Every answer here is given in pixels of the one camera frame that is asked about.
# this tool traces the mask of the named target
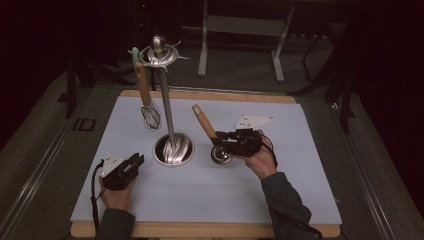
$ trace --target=person's hand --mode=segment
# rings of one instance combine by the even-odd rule
[[[264,135],[262,130],[258,130],[260,135]],[[262,137],[262,141],[269,147],[271,144],[265,137]],[[260,180],[277,172],[277,167],[274,163],[272,153],[262,146],[261,150],[251,157],[235,156],[245,161],[246,166],[253,170],[253,172],[259,177]]]
[[[106,208],[115,208],[128,211],[131,206],[131,190],[135,184],[135,179],[131,181],[128,186],[121,191],[111,191],[103,186],[102,177],[99,177],[101,199],[105,204]]]

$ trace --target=wooden handle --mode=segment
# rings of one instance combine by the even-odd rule
[[[209,138],[218,138],[215,130],[213,130],[211,123],[206,118],[205,114],[203,114],[202,109],[200,109],[197,104],[193,105],[191,108],[193,109],[194,115],[196,115],[197,120],[199,120],[200,125],[202,125],[203,130],[205,130],[206,135],[208,135]]]
[[[150,97],[149,92],[149,83],[147,82],[146,71],[144,70],[144,65],[141,62],[136,62],[137,67],[137,78],[138,85],[140,88],[141,101],[143,106],[148,107],[152,104],[152,98]]]

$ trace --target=gray floor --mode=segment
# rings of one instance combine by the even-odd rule
[[[301,58],[310,40],[291,37],[281,57],[286,81],[277,83],[273,74],[272,44],[228,46],[211,41],[204,78],[197,77],[199,39],[184,39],[178,49],[188,60],[169,67],[169,86],[181,88],[254,91],[283,95],[308,81]],[[322,67],[331,51],[321,40],[309,56],[312,73]],[[126,76],[134,81],[134,76]],[[92,90],[78,89],[79,107],[64,119],[66,104],[57,102],[66,92],[66,74],[56,79],[34,107],[22,127],[0,153],[0,216],[2,223],[13,209],[25,183],[39,183],[27,193],[26,204],[5,239],[74,239],[69,221],[88,168],[96,153],[116,97],[123,89],[98,75]],[[390,156],[358,96],[352,96],[355,118],[349,120],[350,134],[342,133],[338,111],[323,100],[326,86],[297,98],[307,116],[314,141],[337,200],[345,236],[335,239],[423,239],[423,219],[400,181]],[[73,131],[77,118],[95,119],[93,131]],[[47,166],[37,168],[39,164]]]

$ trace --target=person's arm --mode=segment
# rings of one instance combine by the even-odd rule
[[[128,212],[131,205],[131,190],[135,179],[122,191],[105,190],[102,187],[102,201],[106,206],[95,240],[129,240],[134,227],[135,216]]]
[[[259,130],[259,133],[262,136],[264,135],[261,130]],[[262,137],[262,140],[270,147],[271,144],[265,137]],[[273,154],[267,148],[262,147],[254,156],[248,158],[238,156],[238,158],[244,160],[246,165],[261,180],[262,189],[269,206],[274,237],[285,240],[317,239],[314,234],[289,222],[294,219],[303,224],[308,224],[312,214],[302,204],[298,192],[292,187],[286,175],[277,172]]]

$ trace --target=gray sleeve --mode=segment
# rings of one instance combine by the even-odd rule
[[[135,217],[120,209],[106,209],[95,240],[129,240]]]
[[[261,183],[269,206],[275,238],[286,240],[317,239],[314,234],[289,223],[282,216],[288,216],[304,224],[308,224],[312,216],[311,211],[302,204],[302,199],[287,180],[286,175],[277,172],[262,179]]]

